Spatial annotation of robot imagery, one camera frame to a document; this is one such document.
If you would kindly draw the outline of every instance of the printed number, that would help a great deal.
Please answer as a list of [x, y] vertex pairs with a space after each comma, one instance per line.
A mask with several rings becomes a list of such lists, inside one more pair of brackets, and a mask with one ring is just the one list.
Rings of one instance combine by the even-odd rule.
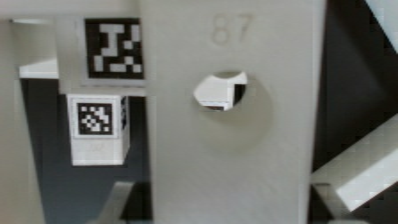
[[243, 42], [252, 18], [252, 14], [226, 15], [220, 13], [215, 15], [211, 33], [215, 44], [226, 45], [233, 38], [238, 42]]

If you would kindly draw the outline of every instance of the gray wall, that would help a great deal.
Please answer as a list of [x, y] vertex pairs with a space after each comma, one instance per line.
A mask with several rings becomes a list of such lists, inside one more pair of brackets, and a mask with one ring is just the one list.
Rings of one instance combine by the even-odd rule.
[[131, 148], [123, 166], [73, 167], [66, 96], [57, 80], [25, 80], [25, 102], [46, 224], [96, 218], [114, 182], [149, 181], [144, 98], [130, 99]]

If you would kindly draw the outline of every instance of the black and white square marker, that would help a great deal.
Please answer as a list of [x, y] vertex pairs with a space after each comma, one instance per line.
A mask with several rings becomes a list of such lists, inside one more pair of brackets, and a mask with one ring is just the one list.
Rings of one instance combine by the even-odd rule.
[[78, 103], [78, 134], [112, 135], [112, 104]]
[[85, 19], [91, 79], [144, 79], [138, 19]]

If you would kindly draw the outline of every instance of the white panel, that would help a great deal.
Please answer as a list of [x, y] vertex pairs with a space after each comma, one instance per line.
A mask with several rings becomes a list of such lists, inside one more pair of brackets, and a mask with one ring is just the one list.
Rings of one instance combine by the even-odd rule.
[[14, 20], [12, 37], [19, 77], [57, 79], [59, 62], [51, 19]]
[[0, 220], [44, 224], [9, 22], [0, 20]]
[[[126, 126], [123, 127], [121, 99], [121, 96], [67, 95], [71, 159], [75, 166], [123, 165], [124, 163], [130, 149], [130, 118], [126, 105]], [[105, 104], [107, 108], [112, 108], [112, 113], [103, 112], [107, 109]]]
[[89, 80], [83, 18], [55, 19], [60, 94], [105, 94], [146, 96], [144, 80]]
[[353, 211], [398, 181], [398, 115], [313, 174]]
[[[304, 224], [323, 1], [142, 0], [154, 222]], [[249, 74], [229, 112], [204, 77]]]
[[137, 0], [2, 0], [0, 18], [19, 16], [131, 16], [138, 15]]

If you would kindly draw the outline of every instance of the white strip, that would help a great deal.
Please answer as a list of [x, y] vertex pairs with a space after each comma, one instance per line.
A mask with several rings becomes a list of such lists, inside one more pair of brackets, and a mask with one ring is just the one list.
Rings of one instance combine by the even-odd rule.
[[131, 37], [133, 37], [133, 42], [140, 42], [140, 26], [131, 25]]
[[124, 32], [124, 27], [117, 24], [101, 24], [99, 31], [108, 34], [108, 48], [101, 49], [101, 55], [114, 57], [117, 56], [117, 33]]
[[94, 56], [94, 70], [96, 72], [103, 72], [103, 56]]
[[313, 174], [353, 211], [398, 181], [398, 115]]

